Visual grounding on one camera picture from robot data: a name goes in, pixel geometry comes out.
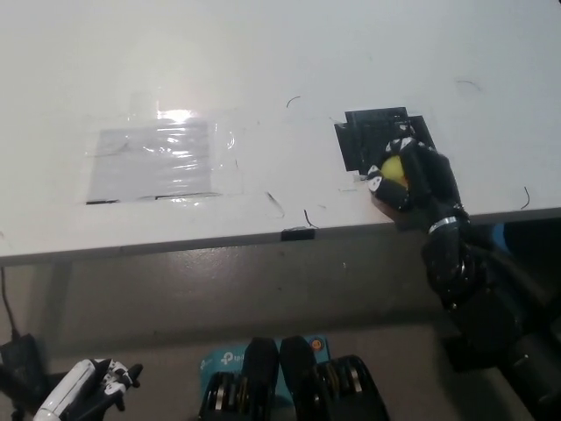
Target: black cable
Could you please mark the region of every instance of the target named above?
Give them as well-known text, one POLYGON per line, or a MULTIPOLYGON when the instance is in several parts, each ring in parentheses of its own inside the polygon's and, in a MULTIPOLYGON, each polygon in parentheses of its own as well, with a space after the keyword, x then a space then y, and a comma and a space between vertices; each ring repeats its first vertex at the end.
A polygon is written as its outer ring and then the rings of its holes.
POLYGON ((8 297, 6 295, 6 272, 4 270, 4 266, 0 266, 0 277, 2 278, 2 301, 4 301, 4 307, 6 309, 6 313, 8 313, 8 320, 10 320, 11 339, 18 339, 20 338, 19 331, 16 327, 16 321, 14 320, 14 315, 11 312, 10 303, 8 302, 8 297))
POLYGON ((21 406, 14 404, 14 411, 11 413, 11 421, 24 421, 25 411, 21 406))

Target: clear plastic film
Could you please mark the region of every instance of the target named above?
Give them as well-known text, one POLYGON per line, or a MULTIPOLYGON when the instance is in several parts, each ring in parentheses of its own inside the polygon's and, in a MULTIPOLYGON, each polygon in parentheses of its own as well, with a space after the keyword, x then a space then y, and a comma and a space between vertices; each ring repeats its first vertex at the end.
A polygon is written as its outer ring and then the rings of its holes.
POLYGON ((238 193, 236 134, 227 113, 155 114, 99 131, 88 153, 88 204, 238 193))

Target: yellow ball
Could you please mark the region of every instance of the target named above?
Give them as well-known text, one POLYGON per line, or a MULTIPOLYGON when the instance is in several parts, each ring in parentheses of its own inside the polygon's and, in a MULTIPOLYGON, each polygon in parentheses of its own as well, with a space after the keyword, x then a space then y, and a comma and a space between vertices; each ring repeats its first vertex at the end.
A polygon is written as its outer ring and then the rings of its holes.
POLYGON ((407 187, 407 179, 403 173, 403 167, 401 166, 401 158, 399 156, 392 156, 387 159, 381 168, 382 175, 388 180, 393 180, 398 182, 403 187, 407 187))

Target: white table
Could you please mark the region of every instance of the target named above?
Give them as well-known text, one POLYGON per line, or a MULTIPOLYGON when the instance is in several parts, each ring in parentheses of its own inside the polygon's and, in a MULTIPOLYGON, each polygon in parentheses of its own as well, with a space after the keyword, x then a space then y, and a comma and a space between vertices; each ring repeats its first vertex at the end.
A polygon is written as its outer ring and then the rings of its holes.
POLYGON ((2 264, 278 241, 304 210, 375 231, 333 123, 390 106, 479 220, 561 215, 557 0, 5 2, 0 52, 2 264), (229 119, 220 196, 85 205, 100 131, 150 104, 229 119))

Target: robotic hand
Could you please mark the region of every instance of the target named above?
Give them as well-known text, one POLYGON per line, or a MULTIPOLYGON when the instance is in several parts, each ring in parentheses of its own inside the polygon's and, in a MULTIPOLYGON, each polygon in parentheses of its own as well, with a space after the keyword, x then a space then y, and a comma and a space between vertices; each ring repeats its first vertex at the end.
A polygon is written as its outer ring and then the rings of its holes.
POLYGON ((115 360, 83 360, 60 381, 37 411, 34 421, 97 421, 116 405, 124 410, 123 396, 140 386, 142 366, 127 369, 115 360))
POLYGON ((561 344, 552 327, 559 312, 545 310, 535 281, 472 227, 448 159, 417 141, 412 126, 400 128, 402 136, 374 158, 368 187, 393 211, 414 214, 428 233, 422 256, 429 284, 459 330, 445 343, 452 365, 496 366, 536 419, 561 419, 561 344), (380 170, 395 156, 405 183, 380 170))

